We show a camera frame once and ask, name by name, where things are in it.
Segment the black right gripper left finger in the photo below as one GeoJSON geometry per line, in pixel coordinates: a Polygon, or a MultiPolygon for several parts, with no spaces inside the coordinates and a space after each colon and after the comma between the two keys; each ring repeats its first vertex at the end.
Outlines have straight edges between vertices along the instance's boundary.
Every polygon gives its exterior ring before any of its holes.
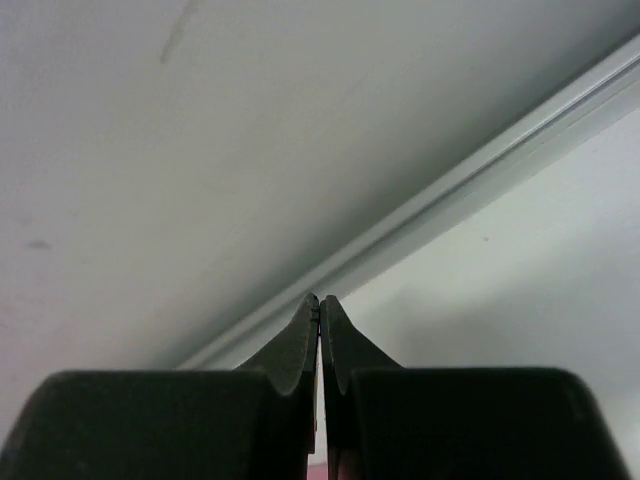
{"type": "Polygon", "coordinates": [[[320,304],[232,370],[64,371],[30,395],[5,479],[302,479],[315,443],[320,304]]]}

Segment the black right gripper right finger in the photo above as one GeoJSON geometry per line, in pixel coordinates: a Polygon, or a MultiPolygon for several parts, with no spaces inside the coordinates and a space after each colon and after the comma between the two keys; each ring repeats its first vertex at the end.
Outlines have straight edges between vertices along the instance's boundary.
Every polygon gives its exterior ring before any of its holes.
{"type": "Polygon", "coordinates": [[[406,368],[320,305],[332,479],[626,479],[587,385],[557,368],[406,368]]]}

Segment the pink pillowcase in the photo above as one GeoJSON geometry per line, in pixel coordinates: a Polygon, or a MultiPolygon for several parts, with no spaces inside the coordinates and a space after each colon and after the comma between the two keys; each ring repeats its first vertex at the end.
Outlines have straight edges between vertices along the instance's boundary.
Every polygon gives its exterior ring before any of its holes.
{"type": "Polygon", "coordinates": [[[306,472],[306,480],[328,480],[329,470],[327,463],[309,465],[306,472]]]}

